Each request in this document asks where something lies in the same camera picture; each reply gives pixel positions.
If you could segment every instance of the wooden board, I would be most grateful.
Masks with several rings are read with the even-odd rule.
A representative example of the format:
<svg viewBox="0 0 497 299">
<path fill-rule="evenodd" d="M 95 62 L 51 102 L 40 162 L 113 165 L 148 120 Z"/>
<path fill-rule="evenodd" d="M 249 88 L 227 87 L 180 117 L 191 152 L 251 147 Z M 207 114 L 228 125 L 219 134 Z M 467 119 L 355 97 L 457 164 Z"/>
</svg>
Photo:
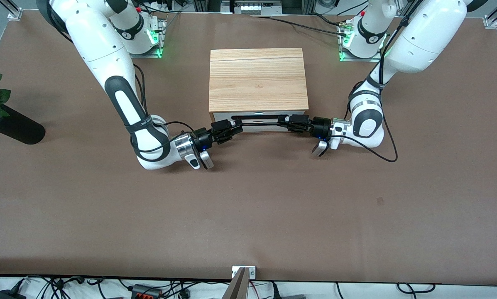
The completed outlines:
<svg viewBox="0 0 497 299">
<path fill-rule="evenodd" d="M 302 49 L 220 49 L 210 54 L 210 112 L 307 110 Z"/>
</svg>

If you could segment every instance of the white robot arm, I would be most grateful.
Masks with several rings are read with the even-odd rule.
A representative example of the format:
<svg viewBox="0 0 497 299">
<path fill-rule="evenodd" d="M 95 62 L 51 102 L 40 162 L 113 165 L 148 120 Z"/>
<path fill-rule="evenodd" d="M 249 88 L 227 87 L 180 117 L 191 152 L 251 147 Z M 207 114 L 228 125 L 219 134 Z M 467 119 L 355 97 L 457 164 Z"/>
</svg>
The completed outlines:
<svg viewBox="0 0 497 299">
<path fill-rule="evenodd" d="M 356 57 L 374 56 L 396 12 L 394 0 L 369 0 L 364 15 L 356 15 L 346 21 L 353 25 L 353 32 L 346 39 L 343 47 Z"/>
<path fill-rule="evenodd" d="M 383 109 L 381 91 L 385 84 L 397 72 L 413 74 L 425 70 L 440 55 L 442 50 L 453 38 L 464 18 L 466 5 L 472 0 L 425 0 L 417 8 L 415 16 L 395 40 L 394 45 L 387 51 L 383 62 L 383 81 L 380 81 L 378 63 L 366 79 L 359 83 L 349 96 L 348 109 L 351 113 L 349 120 L 333 119 L 332 133 L 329 145 L 336 149 L 339 144 L 362 146 L 357 140 L 368 147 L 376 147 L 383 141 Z M 382 25 L 385 27 L 387 18 L 383 11 L 376 10 Z"/>
<path fill-rule="evenodd" d="M 185 159 L 194 169 L 201 164 L 211 168 L 213 163 L 206 152 L 211 142 L 229 140 L 242 128 L 228 123 L 220 130 L 216 125 L 216 130 L 201 129 L 197 136 L 182 133 L 170 140 L 165 121 L 145 112 L 136 95 L 129 52 L 142 54 L 154 46 L 149 37 L 150 15 L 138 13 L 128 0 L 50 1 L 38 0 L 38 7 L 47 12 L 44 17 L 51 24 L 68 32 L 123 120 L 140 164 L 151 170 Z M 56 15 L 47 9 L 49 6 Z"/>
</svg>

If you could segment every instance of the white floor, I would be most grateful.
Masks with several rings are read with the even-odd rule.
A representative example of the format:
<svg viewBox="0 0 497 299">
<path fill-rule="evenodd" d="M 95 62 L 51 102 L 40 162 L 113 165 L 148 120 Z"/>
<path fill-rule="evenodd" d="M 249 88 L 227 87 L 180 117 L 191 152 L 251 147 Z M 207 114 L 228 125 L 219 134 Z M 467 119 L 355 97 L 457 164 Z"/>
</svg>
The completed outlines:
<svg viewBox="0 0 497 299">
<path fill-rule="evenodd" d="M 20 277 L 0 277 L 0 291 L 11 289 Z M 147 286 L 163 286 L 169 284 L 167 281 L 151 280 L 123 280 L 126 285 L 145 284 Z M 23 282 L 20 294 L 28 299 L 37 297 L 45 282 L 41 278 L 30 278 Z M 259 298 L 273 296 L 272 285 L 269 282 L 254 282 L 257 285 Z M 340 299 L 333 282 L 277 282 L 280 295 L 282 297 L 303 294 L 307 299 Z M 366 284 L 366 283 L 339 283 L 344 299 L 412 299 L 412 295 L 406 295 L 398 291 L 395 284 Z M 412 284 L 415 291 L 428 289 L 431 286 L 422 284 Z M 190 298 L 192 299 L 220 299 L 228 286 L 226 284 L 197 284 L 191 288 Z M 127 291 L 115 279 L 108 279 L 101 284 L 102 291 L 106 298 L 131 298 L 131 293 Z M 66 284 L 64 291 L 71 299 L 101 299 L 97 286 L 90 286 L 87 283 L 76 284 L 72 282 Z M 45 298 L 50 299 L 51 291 L 47 291 Z M 437 285 L 431 293 L 417 294 L 417 299 L 497 299 L 497 286 L 455 286 Z M 252 288 L 248 290 L 248 299 L 257 299 Z"/>
</svg>

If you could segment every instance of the brown table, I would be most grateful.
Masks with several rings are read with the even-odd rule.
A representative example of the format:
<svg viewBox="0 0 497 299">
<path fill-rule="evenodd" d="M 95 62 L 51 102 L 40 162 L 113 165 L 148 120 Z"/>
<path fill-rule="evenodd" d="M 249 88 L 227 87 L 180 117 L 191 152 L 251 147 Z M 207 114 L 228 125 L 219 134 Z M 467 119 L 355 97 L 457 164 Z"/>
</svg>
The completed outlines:
<svg viewBox="0 0 497 299">
<path fill-rule="evenodd" d="M 180 15 L 169 29 L 164 57 L 136 63 L 149 111 L 194 127 L 210 123 L 210 49 L 301 47 L 311 116 L 342 117 L 373 67 L 339 62 L 334 36 L 267 19 Z M 34 146 L 0 135 L 0 273 L 228 278 L 241 264 L 258 279 L 497 284 L 497 32 L 480 19 L 386 88 L 392 164 L 349 146 L 315 159 L 317 140 L 273 133 L 214 146 L 212 170 L 146 171 L 38 12 L 9 23 L 0 72 L 10 106 L 47 129 Z M 378 150 L 392 155 L 387 136 Z"/>
</svg>

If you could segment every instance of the box drawer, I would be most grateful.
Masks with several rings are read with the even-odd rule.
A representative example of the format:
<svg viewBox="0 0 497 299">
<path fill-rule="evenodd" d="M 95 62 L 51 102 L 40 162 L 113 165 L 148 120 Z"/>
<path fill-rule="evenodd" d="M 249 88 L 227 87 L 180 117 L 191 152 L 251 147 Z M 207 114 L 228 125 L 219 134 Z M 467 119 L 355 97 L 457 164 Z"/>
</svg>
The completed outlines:
<svg viewBox="0 0 497 299">
<path fill-rule="evenodd" d="M 272 118 L 274 115 L 304 114 L 304 112 L 305 111 L 214 112 L 213 117 L 215 121 L 220 121 L 223 119 L 232 120 L 232 117 L 243 117 L 243 123 L 272 123 L 276 121 L 276 118 Z M 243 127 L 243 131 L 274 132 L 287 131 L 287 129 L 286 127 L 278 127 L 277 125 L 262 125 L 254 127 Z"/>
</svg>

